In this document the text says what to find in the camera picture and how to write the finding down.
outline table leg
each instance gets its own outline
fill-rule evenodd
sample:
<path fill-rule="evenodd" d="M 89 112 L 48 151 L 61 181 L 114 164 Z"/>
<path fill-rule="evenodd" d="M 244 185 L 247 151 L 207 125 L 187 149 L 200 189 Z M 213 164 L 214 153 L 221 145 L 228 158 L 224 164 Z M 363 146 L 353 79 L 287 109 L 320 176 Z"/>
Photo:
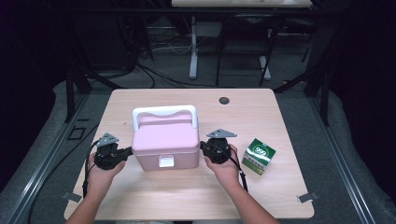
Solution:
<path fill-rule="evenodd" d="M 190 64 L 190 79 L 197 78 L 197 66 L 198 66 L 198 49 L 197 49 L 197 35 L 196 35 L 196 22 L 195 17 L 191 18 L 191 64 Z"/>

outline metal bracket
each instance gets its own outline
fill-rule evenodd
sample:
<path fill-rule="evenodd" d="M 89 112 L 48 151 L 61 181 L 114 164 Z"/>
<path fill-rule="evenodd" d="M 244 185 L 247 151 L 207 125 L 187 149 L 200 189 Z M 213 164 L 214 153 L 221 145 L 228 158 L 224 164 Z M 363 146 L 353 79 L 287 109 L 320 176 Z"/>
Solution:
<path fill-rule="evenodd" d="M 118 142 L 120 139 L 117 137 L 111 135 L 110 133 L 105 133 L 101 139 L 99 139 L 99 142 L 96 143 L 97 147 L 103 147 L 106 145 L 110 145 L 112 143 Z"/>
<path fill-rule="evenodd" d="M 73 201 L 75 203 L 78 203 L 79 200 L 81 199 L 81 196 L 75 194 L 75 193 L 70 193 L 70 192 L 65 192 L 64 195 L 61 196 L 63 199 L 66 199 L 68 201 Z"/>
<path fill-rule="evenodd" d="M 297 196 L 297 200 L 300 203 L 306 203 L 306 202 L 313 202 L 314 200 L 316 200 L 319 196 L 315 193 L 307 193 L 305 195 L 302 196 Z"/>
<path fill-rule="evenodd" d="M 226 138 L 226 137 L 236 137 L 236 133 L 230 133 L 222 129 L 217 129 L 214 132 L 207 134 L 206 136 L 211 138 Z"/>

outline lunch box handle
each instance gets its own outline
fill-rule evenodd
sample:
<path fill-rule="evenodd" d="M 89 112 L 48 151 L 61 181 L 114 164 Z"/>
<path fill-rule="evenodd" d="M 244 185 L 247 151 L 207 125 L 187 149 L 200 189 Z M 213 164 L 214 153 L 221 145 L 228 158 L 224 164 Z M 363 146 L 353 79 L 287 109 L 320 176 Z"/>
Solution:
<path fill-rule="evenodd" d="M 193 105 L 167 105 L 167 106 L 153 106 L 153 107 L 138 107 L 132 112 L 132 119 L 134 121 L 134 130 L 139 130 L 138 116 L 141 113 L 150 113 L 157 116 L 173 115 L 179 111 L 188 110 L 191 112 L 192 128 L 198 128 L 197 110 Z"/>

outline desk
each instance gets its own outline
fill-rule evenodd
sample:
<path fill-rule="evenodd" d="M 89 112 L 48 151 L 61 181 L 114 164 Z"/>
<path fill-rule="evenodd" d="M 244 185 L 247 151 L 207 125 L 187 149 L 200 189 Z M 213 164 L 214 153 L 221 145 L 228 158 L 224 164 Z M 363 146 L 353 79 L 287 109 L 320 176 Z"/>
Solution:
<path fill-rule="evenodd" d="M 173 7 L 311 7 L 310 0 L 172 0 Z M 196 21 L 191 20 L 191 65 L 190 79 L 197 78 L 198 49 L 196 48 Z M 261 64 L 265 64 L 265 59 L 260 58 Z M 271 79 L 269 71 L 265 74 L 266 79 Z"/>
<path fill-rule="evenodd" d="M 230 103 L 222 105 L 220 97 Z M 229 142 L 239 148 L 239 159 L 257 137 L 276 150 L 267 170 L 257 175 L 241 165 L 247 175 L 249 193 L 276 218 L 309 218 L 312 203 L 299 203 L 296 196 L 307 193 L 285 123 L 274 93 L 268 89 L 166 89 L 116 90 L 108 101 L 94 140 L 109 132 L 117 136 L 119 147 L 129 147 L 133 139 L 132 111 L 136 107 L 194 105 L 199 133 L 218 128 L 237 133 Z M 144 172 L 135 156 L 115 177 L 96 219 L 105 220 L 199 220 L 239 218 L 233 202 L 200 153 L 194 169 Z M 74 188 L 82 195 L 83 169 Z M 69 218 L 78 206 L 69 202 L 64 212 Z"/>

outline chair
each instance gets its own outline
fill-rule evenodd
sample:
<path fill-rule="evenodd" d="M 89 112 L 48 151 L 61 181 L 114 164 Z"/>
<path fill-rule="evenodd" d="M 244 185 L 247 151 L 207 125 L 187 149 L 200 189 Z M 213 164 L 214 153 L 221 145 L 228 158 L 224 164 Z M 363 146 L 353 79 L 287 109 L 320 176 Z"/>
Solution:
<path fill-rule="evenodd" d="M 284 18 L 277 15 L 265 14 L 237 14 L 224 21 L 219 34 L 218 67 L 216 85 L 219 85 L 219 70 L 221 57 L 225 54 L 251 54 L 265 57 L 265 64 L 261 65 L 262 78 L 260 86 L 264 81 L 264 75 L 270 62 L 271 53 L 276 42 L 277 32 L 282 28 Z"/>
<path fill-rule="evenodd" d="M 301 60 L 302 63 L 305 62 L 306 56 L 311 49 L 317 24 L 318 20 L 315 19 L 286 19 L 285 21 L 285 27 L 287 27 L 286 29 L 288 34 L 309 35 L 307 40 L 308 46 L 306 47 L 304 56 Z"/>

